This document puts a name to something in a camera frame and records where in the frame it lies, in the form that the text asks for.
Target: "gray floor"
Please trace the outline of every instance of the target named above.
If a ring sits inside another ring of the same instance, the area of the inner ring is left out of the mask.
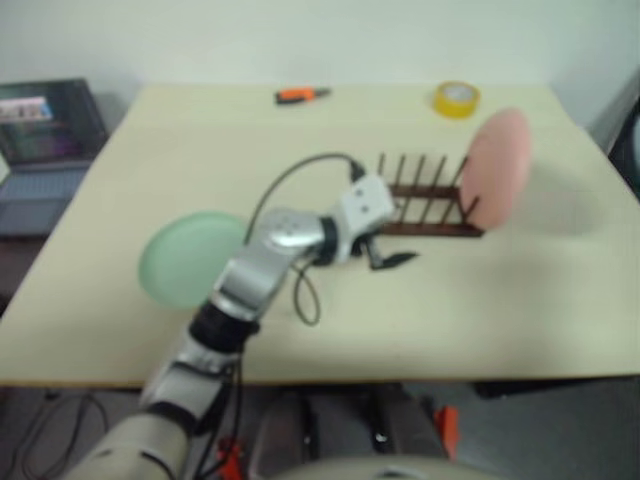
[[[407,385],[416,396],[460,412],[462,439],[458,461],[513,480],[638,480],[640,478],[640,379],[594,381],[502,399],[479,398],[467,384]],[[77,393],[63,391],[63,395]],[[11,452],[37,411],[43,390],[0,390],[0,475]],[[243,440],[249,445],[274,389],[249,388]],[[97,392],[112,422],[136,408],[136,395]],[[56,417],[34,451],[34,468],[45,467],[60,453],[71,432],[74,408]],[[99,438],[99,417],[89,418],[77,460]],[[199,453],[198,442],[193,457]],[[362,446],[354,445],[354,451]],[[22,480],[18,471],[11,477]]]

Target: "table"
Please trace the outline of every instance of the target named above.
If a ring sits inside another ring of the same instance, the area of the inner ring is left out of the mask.
[[[314,270],[323,318],[303,326],[291,280],[251,340],[253,383],[562,378],[640,372],[640,208],[544,86],[481,86],[468,120],[428,103],[433,86],[345,86],[288,108],[275,87],[151,86],[89,171],[0,323],[0,383],[140,385],[191,311],[155,304],[138,259],[163,225],[200,210],[247,218],[293,162],[344,151],[461,159],[477,127],[515,105],[534,135],[530,182],[510,222],[482,239],[397,238],[420,257],[372,273]],[[453,161],[443,182],[453,175]],[[344,168],[318,165],[270,205],[324,211]],[[412,169],[405,171],[410,176]]]

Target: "tape roll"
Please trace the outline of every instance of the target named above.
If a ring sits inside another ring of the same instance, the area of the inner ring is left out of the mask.
[[[433,108],[449,118],[465,118],[476,111],[480,91],[464,82],[446,82],[436,90]]]

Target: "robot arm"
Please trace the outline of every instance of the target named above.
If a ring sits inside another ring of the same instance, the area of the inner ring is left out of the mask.
[[[266,214],[147,384],[141,412],[116,426],[67,480],[180,478],[191,437],[219,422],[234,366],[290,267],[305,258],[318,265],[347,261],[394,210],[384,181],[365,175],[326,216]]]

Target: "screwdriver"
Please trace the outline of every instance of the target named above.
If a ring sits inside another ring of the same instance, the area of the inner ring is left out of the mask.
[[[329,88],[291,88],[276,93],[277,105],[292,105],[309,102],[316,98],[326,97],[331,93]]]

